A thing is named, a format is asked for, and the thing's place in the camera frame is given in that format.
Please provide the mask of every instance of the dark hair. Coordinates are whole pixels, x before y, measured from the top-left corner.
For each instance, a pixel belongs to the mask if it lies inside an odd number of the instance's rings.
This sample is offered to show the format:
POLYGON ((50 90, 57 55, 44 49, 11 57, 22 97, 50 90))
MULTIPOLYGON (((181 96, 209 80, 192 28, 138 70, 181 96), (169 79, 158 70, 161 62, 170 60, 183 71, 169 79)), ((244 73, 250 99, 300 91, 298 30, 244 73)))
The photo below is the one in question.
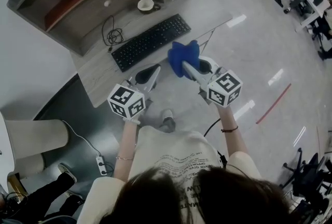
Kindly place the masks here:
MULTIPOLYGON (((150 169, 129 180, 122 188, 111 214, 100 224, 191 223, 187 208, 183 219, 180 201, 183 191, 167 174, 150 169)), ((219 167, 201 170, 194 179, 199 212, 206 224, 291 223, 282 190, 273 183, 228 172, 219 167)))

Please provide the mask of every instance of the coffee mug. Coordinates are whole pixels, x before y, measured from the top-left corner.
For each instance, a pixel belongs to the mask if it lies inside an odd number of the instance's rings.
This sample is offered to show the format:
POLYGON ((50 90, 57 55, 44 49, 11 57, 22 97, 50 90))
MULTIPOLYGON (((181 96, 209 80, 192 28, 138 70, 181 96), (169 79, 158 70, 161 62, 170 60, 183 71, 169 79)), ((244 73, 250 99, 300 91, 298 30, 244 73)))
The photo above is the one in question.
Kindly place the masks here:
POLYGON ((160 10, 161 6, 156 4, 153 0, 140 0, 137 8, 143 14, 150 14, 156 10, 160 10))

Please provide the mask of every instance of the white wall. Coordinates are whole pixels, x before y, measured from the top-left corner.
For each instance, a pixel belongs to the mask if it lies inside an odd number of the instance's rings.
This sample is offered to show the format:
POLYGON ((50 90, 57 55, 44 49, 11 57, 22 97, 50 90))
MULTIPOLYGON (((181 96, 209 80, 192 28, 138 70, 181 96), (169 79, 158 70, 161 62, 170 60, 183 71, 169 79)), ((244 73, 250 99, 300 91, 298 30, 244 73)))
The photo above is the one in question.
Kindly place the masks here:
POLYGON ((7 119, 33 119, 76 74, 70 53, 0 0, 0 110, 7 119))

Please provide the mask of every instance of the white t-shirt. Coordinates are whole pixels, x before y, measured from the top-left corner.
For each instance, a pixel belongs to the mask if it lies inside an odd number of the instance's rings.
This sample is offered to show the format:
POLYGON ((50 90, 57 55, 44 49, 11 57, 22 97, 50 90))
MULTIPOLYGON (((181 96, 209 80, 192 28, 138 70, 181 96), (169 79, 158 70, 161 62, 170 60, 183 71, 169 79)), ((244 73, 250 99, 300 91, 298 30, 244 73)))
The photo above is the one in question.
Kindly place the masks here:
MULTIPOLYGON (((234 166, 227 166, 228 171, 241 173, 241 170, 249 177, 260 178, 253 160, 246 153, 234 153, 229 158, 228 164, 234 166)), ((186 214, 187 208, 190 207, 194 223, 204 223, 197 209, 195 187, 192 183, 200 170, 207 169, 211 165, 221 166, 219 155, 200 133, 187 131, 163 133, 153 127, 143 127, 139 131, 129 178, 151 167, 158 167, 161 171, 169 173, 187 194, 188 202, 181 202, 183 214, 186 214)), ((105 214, 112 212, 124 184, 110 177, 95 180, 78 223, 99 223, 105 214)))

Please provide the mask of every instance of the blue object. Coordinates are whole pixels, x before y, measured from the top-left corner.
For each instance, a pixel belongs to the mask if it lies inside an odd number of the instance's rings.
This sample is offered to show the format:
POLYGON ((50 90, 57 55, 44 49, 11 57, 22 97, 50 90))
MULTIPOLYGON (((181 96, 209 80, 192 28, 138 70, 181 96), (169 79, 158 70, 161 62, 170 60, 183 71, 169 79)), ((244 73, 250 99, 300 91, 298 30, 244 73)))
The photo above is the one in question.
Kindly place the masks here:
POLYGON ((168 62, 178 77, 190 77, 182 68, 182 62, 186 61, 195 69, 199 69, 199 45, 196 40, 192 40, 188 45, 177 43, 172 44, 172 49, 168 51, 168 62))

